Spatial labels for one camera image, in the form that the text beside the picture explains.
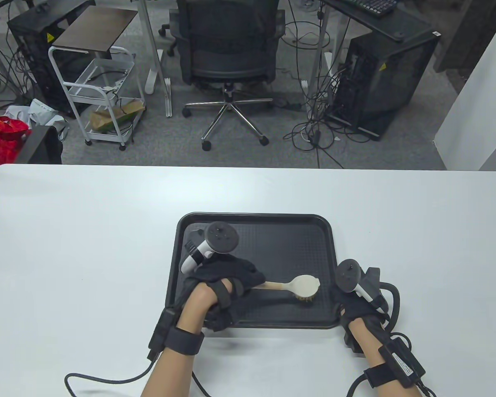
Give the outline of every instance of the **black glove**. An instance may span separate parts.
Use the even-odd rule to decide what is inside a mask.
[[[231,295],[221,281],[223,278],[229,279],[233,285]],[[185,283],[187,287],[194,288],[196,284],[205,282],[213,289],[218,304],[210,309],[204,325],[213,331],[221,331],[237,322],[236,301],[265,281],[265,275],[250,261],[230,254],[215,253],[210,259],[205,259],[202,266],[191,273]]]
[[[390,339],[388,332],[384,331],[382,323],[388,320],[388,316],[376,311],[363,297],[359,297],[355,292],[343,292],[336,285],[331,288],[331,298],[334,303],[335,316],[339,323],[346,330],[346,344],[354,352],[361,352],[358,343],[349,331],[349,323],[357,318],[364,320],[365,326],[380,342],[385,344]]]

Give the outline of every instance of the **brush handle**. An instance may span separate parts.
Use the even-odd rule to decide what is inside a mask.
[[[282,289],[287,289],[287,285],[284,283],[274,283],[272,281],[267,281],[266,283],[254,287],[254,289],[272,289],[273,291],[280,291]]]

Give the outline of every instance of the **office chair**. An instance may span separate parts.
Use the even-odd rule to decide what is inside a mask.
[[[165,30],[171,30],[171,27],[169,26],[168,23],[163,24],[162,27],[160,29],[158,29],[158,34],[160,35],[160,37],[165,37]],[[169,48],[165,52],[168,57],[174,57],[174,48],[175,47],[176,47],[176,38],[169,45]]]
[[[238,105],[267,103],[272,98],[235,100],[235,83],[276,78],[276,52],[284,35],[284,10],[279,0],[177,0],[170,10],[169,25],[180,53],[182,79],[186,84],[222,83],[223,100],[186,103],[190,108],[219,107],[220,111],[202,135],[204,151],[210,151],[210,133],[226,110],[239,116],[266,146],[268,138],[242,113]]]
[[[33,4],[33,0],[24,0],[29,8],[33,8],[35,4]],[[0,2],[0,8],[5,7],[6,5],[12,3],[13,0],[2,0]]]

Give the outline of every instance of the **plastic bag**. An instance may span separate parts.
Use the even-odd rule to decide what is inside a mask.
[[[31,130],[26,123],[0,117],[0,165],[15,162],[25,138],[30,134]]]

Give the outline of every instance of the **black tray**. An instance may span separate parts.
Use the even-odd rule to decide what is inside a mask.
[[[337,321],[329,297],[335,280],[336,255],[329,223],[319,215],[190,213],[176,228],[174,252],[165,305],[180,294],[184,275],[181,261],[191,231],[214,221],[227,222],[237,230],[240,243],[233,255],[252,261],[268,281],[288,283],[295,276],[312,274],[320,289],[312,302],[303,302],[288,291],[254,289],[239,307],[240,328],[335,327]]]

